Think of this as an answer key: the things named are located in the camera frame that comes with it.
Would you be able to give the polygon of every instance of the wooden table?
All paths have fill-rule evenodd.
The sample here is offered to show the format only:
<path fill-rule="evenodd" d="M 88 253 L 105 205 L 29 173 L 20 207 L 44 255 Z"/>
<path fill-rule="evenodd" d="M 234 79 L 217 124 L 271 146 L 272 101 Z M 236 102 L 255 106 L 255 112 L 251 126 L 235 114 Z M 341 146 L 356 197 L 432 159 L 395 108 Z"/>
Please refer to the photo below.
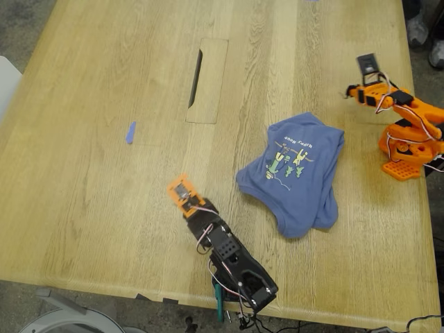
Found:
<path fill-rule="evenodd" d="M 59 0 L 0 127 L 0 279 L 215 307 L 167 196 L 184 171 L 277 282 L 262 314 L 402 331 L 439 313 L 425 179 L 379 169 L 397 115 L 341 96 L 371 52 L 413 88 L 400 1 Z M 345 131 L 339 219 L 288 240 L 234 175 L 304 111 Z"/>

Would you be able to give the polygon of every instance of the folded shirt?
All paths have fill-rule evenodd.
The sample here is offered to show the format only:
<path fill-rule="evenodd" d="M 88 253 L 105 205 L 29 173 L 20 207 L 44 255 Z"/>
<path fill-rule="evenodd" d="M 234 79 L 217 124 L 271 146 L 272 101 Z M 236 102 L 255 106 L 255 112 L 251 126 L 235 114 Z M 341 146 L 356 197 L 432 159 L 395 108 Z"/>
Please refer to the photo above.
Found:
<path fill-rule="evenodd" d="M 332 182 L 343 131 L 302 113 L 271 125 L 267 134 L 262 156 L 237 173 L 239 189 L 274 213 L 284 237 L 331 227 L 338 218 Z"/>

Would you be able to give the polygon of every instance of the robotic arm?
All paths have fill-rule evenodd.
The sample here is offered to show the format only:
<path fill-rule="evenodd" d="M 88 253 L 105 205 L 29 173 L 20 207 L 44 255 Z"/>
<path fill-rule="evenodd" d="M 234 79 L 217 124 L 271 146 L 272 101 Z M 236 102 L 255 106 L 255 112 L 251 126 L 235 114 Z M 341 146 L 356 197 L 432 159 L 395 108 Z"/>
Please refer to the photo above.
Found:
<path fill-rule="evenodd" d="M 351 85 L 346 95 L 373 106 L 378 114 L 389 108 L 402 119 L 386 127 L 378 145 L 390 162 L 382 169 L 398 180 L 417 178 L 420 168 L 444 153 L 444 110 L 426 104 L 399 89 L 381 72 L 373 54 L 358 57 L 362 85 Z"/>
<path fill-rule="evenodd" d="M 210 271 L 215 282 L 232 296 L 225 300 L 235 300 L 240 306 L 247 302 L 256 314 L 276 298 L 276 283 L 233 235 L 215 206 L 195 191 L 186 175 L 174 180 L 168 193 L 197 239 L 196 249 L 212 248 L 208 269 L 212 262 L 217 269 L 215 274 Z"/>

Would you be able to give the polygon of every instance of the shoe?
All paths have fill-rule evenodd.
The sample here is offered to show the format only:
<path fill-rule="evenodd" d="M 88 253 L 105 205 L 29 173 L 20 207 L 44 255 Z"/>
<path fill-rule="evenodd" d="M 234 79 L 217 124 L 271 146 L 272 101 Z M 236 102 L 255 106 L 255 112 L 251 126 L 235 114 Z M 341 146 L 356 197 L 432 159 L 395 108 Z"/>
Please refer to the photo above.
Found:
<path fill-rule="evenodd" d="M 407 40 L 410 47 L 418 47 L 425 43 L 429 35 L 429 29 L 424 24 L 422 12 L 413 19 L 406 21 Z"/>
<path fill-rule="evenodd" d="M 430 65 L 437 69 L 444 69 L 444 40 L 435 40 L 429 53 Z"/>

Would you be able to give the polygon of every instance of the blue tape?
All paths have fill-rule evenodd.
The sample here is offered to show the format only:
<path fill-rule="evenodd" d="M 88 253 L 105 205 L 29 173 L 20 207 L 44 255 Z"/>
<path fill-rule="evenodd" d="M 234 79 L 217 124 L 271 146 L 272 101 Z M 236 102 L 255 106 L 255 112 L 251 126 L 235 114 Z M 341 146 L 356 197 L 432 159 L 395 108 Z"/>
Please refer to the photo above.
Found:
<path fill-rule="evenodd" d="M 136 122 L 133 121 L 130 125 L 130 129 L 128 130 L 128 134 L 126 135 L 126 143 L 131 144 L 133 142 L 134 131 L 136 129 Z"/>

